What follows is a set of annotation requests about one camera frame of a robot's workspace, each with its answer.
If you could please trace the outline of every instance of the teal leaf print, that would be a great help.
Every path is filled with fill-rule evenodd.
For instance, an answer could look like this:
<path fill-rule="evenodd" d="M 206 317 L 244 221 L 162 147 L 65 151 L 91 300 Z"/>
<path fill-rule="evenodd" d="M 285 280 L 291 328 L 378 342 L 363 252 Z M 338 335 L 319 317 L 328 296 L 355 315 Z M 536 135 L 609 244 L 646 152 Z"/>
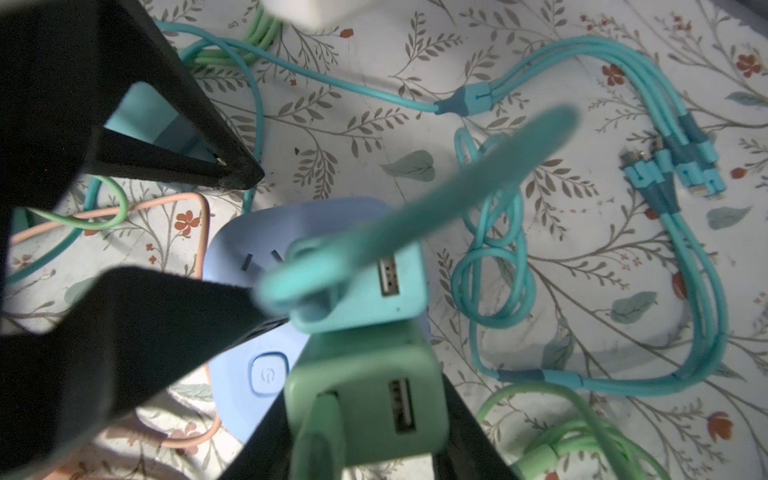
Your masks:
<path fill-rule="evenodd" d="M 493 257 L 493 260 L 496 260 L 498 271 L 502 274 L 504 283 L 506 283 L 509 288 L 512 288 L 515 283 L 515 267 L 507 260 L 500 257 Z"/>
<path fill-rule="evenodd" d="M 69 305 L 75 305 L 80 298 L 91 288 L 91 285 L 96 281 L 96 277 L 92 276 L 67 288 L 64 293 L 64 301 Z"/>
<path fill-rule="evenodd" d="M 725 98 L 747 107 L 768 107 L 768 101 L 765 98 L 748 94 L 745 91 L 735 91 Z"/>
<path fill-rule="evenodd" d="M 417 150 L 407 154 L 394 164 L 382 165 L 381 168 L 392 177 L 404 177 L 420 182 L 435 179 L 435 160 L 426 150 Z"/>
<path fill-rule="evenodd" d="M 630 325 L 637 322 L 656 303 L 656 292 L 639 292 L 629 298 L 616 300 L 611 307 L 611 318 L 617 323 Z"/>
<path fill-rule="evenodd" d="M 725 363 L 720 364 L 720 366 L 717 368 L 717 371 L 714 373 L 714 375 L 723 376 L 727 379 L 739 379 L 746 382 L 746 379 L 744 377 L 736 373 L 736 371 L 734 371 Z"/>
<path fill-rule="evenodd" d="M 541 354 L 541 367 L 548 370 L 562 370 L 568 359 L 574 352 L 574 334 L 568 321 L 564 318 L 558 318 L 558 330 L 554 333 L 554 338 L 544 347 Z"/>
<path fill-rule="evenodd" d="M 739 223 L 752 210 L 747 208 L 720 207 L 707 212 L 707 222 L 712 230 L 732 227 Z"/>

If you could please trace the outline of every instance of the floral tablecloth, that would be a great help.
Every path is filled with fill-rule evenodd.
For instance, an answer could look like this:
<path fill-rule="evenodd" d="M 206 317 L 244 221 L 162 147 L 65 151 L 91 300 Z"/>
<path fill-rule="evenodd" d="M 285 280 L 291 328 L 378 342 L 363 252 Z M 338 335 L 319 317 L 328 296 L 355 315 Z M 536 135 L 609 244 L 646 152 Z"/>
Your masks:
<path fill-rule="evenodd" d="M 143 0 L 155 17 L 241 36 L 255 0 Z M 673 478 L 768 478 L 768 41 L 707 0 L 459 0 L 378 2 L 322 32 L 283 28 L 272 47 L 282 58 L 322 73 L 433 101 L 468 82 L 497 78 L 552 41 L 575 35 L 613 38 L 652 57 L 717 136 L 728 186 L 716 200 L 680 192 L 684 214 L 717 262 L 730 305 L 729 349 L 716 376 L 678 395 L 636 399 L 586 394 L 593 407 L 646 448 Z M 169 37 L 188 45 L 184 35 Z M 478 138 L 513 132 L 529 115 L 568 101 L 583 112 L 578 136 L 521 186 L 530 266 L 538 298 L 530 319 L 481 333 L 488 364 L 574 369 L 599 377 L 644 378 L 672 371 L 690 342 L 686 292 L 661 225 L 627 189 L 618 170 L 623 147 L 647 148 L 647 112 L 621 69 L 592 58 L 566 61 L 509 95 L 492 112 L 436 117 L 338 91 L 256 64 L 266 104 L 266 148 L 257 208 L 327 197 L 366 195 L 399 206 L 457 171 L 453 134 Z M 252 145 L 253 100 L 243 75 L 228 68 L 196 74 L 227 123 Z M 85 181 L 61 210 L 81 209 Z M 151 182 L 122 180 L 133 202 L 172 193 Z M 203 190 L 215 232 L 239 213 L 242 192 Z M 105 191 L 100 204 L 114 199 Z M 199 207 L 183 201 L 132 214 L 122 227 L 87 232 L 46 268 L 6 292 L 3 332 L 44 331 L 61 318 L 85 280 L 100 268 L 135 264 L 191 275 Z M 64 231 L 12 249 L 12 270 L 42 255 Z M 432 345 L 471 409 L 498 383 L 480 376 L 467 345 L 467 319 L 449 296 L 452 268 L 469 235 L 459 222 L 424 242 L 429 271 Z M 509 291 L 510 271 L 485 269 L 482 308 Z M 139 408 L 142 422 L 172 437 L 198 435 L 215 411 L 204 372 Z M 510 461 L 542 429 L 575 412 L 564 403 L 521 396 L 483 422 Z M 216 478 L 240 444 L 226 429 L 186 450 L 100 435 L 72 460 L 75 476 Z M 389 462 L 350 478 L 430 478 L 429 459 Z M 604 459 L 571 455 L 547 474 L 610 478 Z"/>

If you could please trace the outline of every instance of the power button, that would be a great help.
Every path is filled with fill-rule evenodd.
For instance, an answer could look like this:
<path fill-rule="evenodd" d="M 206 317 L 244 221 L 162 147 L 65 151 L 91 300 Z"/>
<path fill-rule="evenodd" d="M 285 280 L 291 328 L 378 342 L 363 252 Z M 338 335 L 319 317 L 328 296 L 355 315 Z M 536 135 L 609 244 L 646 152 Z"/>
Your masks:
<path fill-rule="evenodd" d="M 282 353 L 263 353 L 250 364 L 250 387 L 257 395 L 280 393 L 287 376 L 288 359 Z"/>

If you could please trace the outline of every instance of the green usb charger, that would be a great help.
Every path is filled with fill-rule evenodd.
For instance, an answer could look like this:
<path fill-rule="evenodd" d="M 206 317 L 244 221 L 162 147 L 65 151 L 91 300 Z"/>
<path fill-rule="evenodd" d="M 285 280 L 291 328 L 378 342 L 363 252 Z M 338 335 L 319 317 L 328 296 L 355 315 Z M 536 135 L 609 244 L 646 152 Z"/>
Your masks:
<path fill-rule="evenodd" d="M 449 432 L 443 388 L 415 320 L 312 335 L 284 389 L 291 479 L 439 451 Z"/>

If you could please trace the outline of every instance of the cable connector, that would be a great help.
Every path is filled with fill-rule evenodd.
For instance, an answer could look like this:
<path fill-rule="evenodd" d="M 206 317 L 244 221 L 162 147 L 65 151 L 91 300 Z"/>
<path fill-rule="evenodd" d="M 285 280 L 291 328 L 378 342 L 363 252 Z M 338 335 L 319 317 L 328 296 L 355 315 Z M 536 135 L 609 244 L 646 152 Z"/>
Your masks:
<path fill-rule="evenodd" d="M 677 193 L 674 188 L 674 165 L 672 163 L 672 153 L 664 147 L 664 140 L 656 137 L 654 140 L 654 162 L 659 169 L 664 181 L 659 184 L 659 190 L 664 196 L 668 210 L 671 213 L 680 211 L 680 205 L 677 202 Z"/>
<path fill-rule="evenodd" d="M 672 136 L 664 137 L 664 144 L 672 154 L 677 178 L 692 194 L 712 197 L 726 190 L 716 164 L 704 160 L 696 144 L 681 145 Z"/>
<path fill-rule="evenodd" d="M 491 98 L 491 84 L 483 81 L 476 84 L 468 84 L 456 90 L 450 98 L 435 102 L 437 112 L 435 114 L 457 114 L 459 117 L 468 117 L 491 111 L 493 100 Z"/>
<path fill-rule="evenodd" d="M 533 480 L 547 470 L 556 468 L 560 457 L 547 444 L 540 445 L 530 452 L 526 452 L 518 461 L 510 465 L 517 478 L 521 480 Z"/>
<path fill-rule="evenodd" d="M 544 382 L 544 371 L 533 370 L 498 370 L 498 381 L 508 383 Z"/>
<path fill-rule="evenodd" d="M 584 378 L 576 372 L 567 372 L 564 370 L 543 369 L 544 381 L 568 387 L 571 390 L 584 388 Z"/>
<path fill-rule="evenodd" d="M 621 160 L 630 184 L 640 192 L 656 215 L 680 211 L 671 173 L 663 174 L 655 162 L 645 161 L 642 154 L 638 156 L 631 151 L 623 153 Z"/>
<path fill-rule="evenodd" d="M 683 131 L 685 131 L 685 134 L 690 141 L 696 144 L 698 154 L 708 164 L 716 163 L 720 159 L 720 156 L 717 155 L 717 151 L 715 151 L 715 147 L 712 145 L 712 140 L 701 130 L 696 123 L 696 120 L 694 120 L 694 116 L 688 112 L 688 114 L 678 117 L 677 120 L 680 122 L 680 126 L 683 128 Z"/>

